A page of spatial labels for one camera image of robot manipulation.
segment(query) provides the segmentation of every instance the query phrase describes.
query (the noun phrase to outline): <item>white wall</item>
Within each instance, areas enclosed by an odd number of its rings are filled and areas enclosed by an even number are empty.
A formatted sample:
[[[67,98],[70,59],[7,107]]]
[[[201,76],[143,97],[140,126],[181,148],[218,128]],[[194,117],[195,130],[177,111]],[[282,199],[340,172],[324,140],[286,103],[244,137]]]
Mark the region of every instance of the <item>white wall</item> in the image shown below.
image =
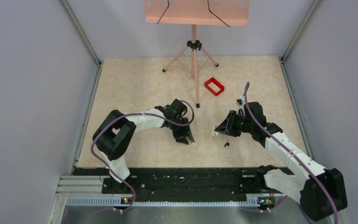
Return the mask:
[[[58,0],[0,0],[0,224],[47,222],[95,73]]]
[[[287,65],[317,159],[343,173],[358,223],[358,1],[325,0]]]
[[[250,0],[247,25],[198,26],[197,38],[212,55],[282,56],[312,2]],[[142,0],[69,3],[101,59],[175,56],[191,39],[190,25],[147,23]]]

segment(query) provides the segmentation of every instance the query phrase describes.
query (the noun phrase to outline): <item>black mounting bracket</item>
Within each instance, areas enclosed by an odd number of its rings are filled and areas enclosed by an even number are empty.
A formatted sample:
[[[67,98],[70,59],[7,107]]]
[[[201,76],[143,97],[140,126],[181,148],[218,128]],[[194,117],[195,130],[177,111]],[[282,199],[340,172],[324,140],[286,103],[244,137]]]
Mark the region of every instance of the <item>black mounting bracket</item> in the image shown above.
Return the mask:
[[[187,42],[187,46],[190,47],[192,50],[201,50],[202,48],[202,43],[199,40],[195,40],[195,43],[193,43],[192,41],[188,41]]]
[[[263,114],[263,107],[258,102],[248,104],[256,120],[270,134],[283,132],[275,123],[267,122],[266,116]],[[252,119],[247,109],[245,111],[239,109],[238,114],[236,111],[231,110],[223,123],[215,128],[215,131],[233,137],[238,137],[241,133],[249,133],[252,135],[253,140],[259,142],[263,147],[265,147],[265,139],[269,137]]]
[[[109,113],[100,127],[95,131],[92,139],[95,140],[97,135],[114,119],[122,116],[123,114],[118,110],[113,110]],[[110,126],[105,133],[96,141],[96,147],[108,156],[108,159],[116,160],[120,158],[127,150],[131,138],[137,126],[134,122],[129,121],[127,118],[121,118],[115,124]],[[120,129],[118,133],[114,133],[113,129]]]

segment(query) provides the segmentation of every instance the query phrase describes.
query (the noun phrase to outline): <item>small white object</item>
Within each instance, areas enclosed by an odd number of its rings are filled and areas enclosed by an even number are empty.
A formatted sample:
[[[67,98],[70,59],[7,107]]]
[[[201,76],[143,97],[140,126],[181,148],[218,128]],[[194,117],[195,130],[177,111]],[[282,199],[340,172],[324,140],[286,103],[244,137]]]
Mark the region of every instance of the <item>small white object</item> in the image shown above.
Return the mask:
[[[209,88],[211,88],[214,92],[219,92],[220,88],[218,86],[216,86],[215,83],[210,83],[208,84]]]
[[[217,136],[219,133],[215,132],[215,128],[217,128],[217,125],[212,126],[212,136]]]

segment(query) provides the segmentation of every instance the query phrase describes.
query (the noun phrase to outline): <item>music stand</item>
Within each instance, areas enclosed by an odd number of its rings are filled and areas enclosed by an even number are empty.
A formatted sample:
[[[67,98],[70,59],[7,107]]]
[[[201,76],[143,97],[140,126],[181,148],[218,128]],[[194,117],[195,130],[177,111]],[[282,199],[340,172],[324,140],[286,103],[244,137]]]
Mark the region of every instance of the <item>music stand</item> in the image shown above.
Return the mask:
[[[144,0],[146,21],[153,23],[191,24],[192,39],[164,68],[166,72],[175,61],[180,62],[195,79],[196,107],[200,107],[198,72],[210,59],[216,67],[219,64],[196,39],[197,25],[243,26],[248,22],[250,0]],[[188,69],[179,57],[187,48],[192,49],[192,66]],[[208,59],[197,70],[197,49],[202,50]]]

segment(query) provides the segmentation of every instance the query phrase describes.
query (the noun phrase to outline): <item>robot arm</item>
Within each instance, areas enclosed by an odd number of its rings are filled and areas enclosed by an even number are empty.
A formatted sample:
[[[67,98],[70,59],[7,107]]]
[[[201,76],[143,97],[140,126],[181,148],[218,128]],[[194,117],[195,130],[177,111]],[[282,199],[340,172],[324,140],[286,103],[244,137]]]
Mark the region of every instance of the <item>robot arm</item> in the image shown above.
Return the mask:
[[[125,163],[124,153],[130,144],[133,134],[153,128],[153,127],[168,127],[172,130],[172,134],[176,142],[189,144],[188,140],[194,142],[190,126],[173,125],[163,118],[155,117],[150,114],[155,114],[160,117],[165,117],[171,121],[180,124],[189,123],[188,118],[184,117],[187,113],[187,107],[178,99],[175,99],[171,105],[165,107],[156,106],[153,109],[141,112],[141,115],[128,116],[118,120],[109,129],[103,133],[96,141],[96,147],[102,152],[102,156],[109,164],[109,167],[116,175],[125,180],[130,171]],[[114,119],[123,114],[118,110],[110,112],[108,117],[103,121],[100,127],[93,135],[93,140],[97,135]],[[120,129],[118,133],[114,133],[113,129]],[[111,176],[121,183],[113,174]]]
[[[255,141],[284,161],[294,174],[287,175],[271,165],[261,166],[258,168],[255,177],[260,189],[276,189],[286,194],[299,203],[307,216],[313,221],[319,221],[333,214],[327,197],[304,167],[293,157],[293,154],[295,154],[322,182],[332,197],[337,210],[347,207],[344,179],[337,169],[328,170],[295,146],[278,125],[267,122],[266,117],[263,115],[262,106],[258,102],[248,104],[257,121],[271,135],[287,146],[292,154],[287,152],[255,123],[245,107],[243,97],[237,100],[237,105],[239,110],[237,112],[231,110],[223,123],[215,128],[215,131],[233,137],[238,137],[241,133],[251,134]]]

